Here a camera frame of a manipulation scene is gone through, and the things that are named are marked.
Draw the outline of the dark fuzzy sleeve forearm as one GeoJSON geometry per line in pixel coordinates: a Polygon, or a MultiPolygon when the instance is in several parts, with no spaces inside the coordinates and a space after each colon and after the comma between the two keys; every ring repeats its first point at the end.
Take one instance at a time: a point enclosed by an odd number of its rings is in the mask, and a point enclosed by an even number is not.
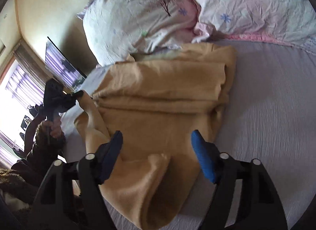
{"type": "Polygon", "coordinates": [[[31,151],[10,169],[1,168],[1,201],[11,210],[29,208],[43,178],[66,143],[45,133],[39,124],[31,151]]]}

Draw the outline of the person's left hand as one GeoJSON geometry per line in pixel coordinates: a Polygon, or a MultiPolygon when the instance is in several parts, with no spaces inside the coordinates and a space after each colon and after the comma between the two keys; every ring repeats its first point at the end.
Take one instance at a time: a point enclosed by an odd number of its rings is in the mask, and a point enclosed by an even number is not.
{"type": "Polygon", "coordinates": [[[57,116],[53,121],[45,120],[42,121],[40,127],[45,133],[48,133],[55,139],[64,137],[64,133],[61,128],[61,117],[57,116]]]}

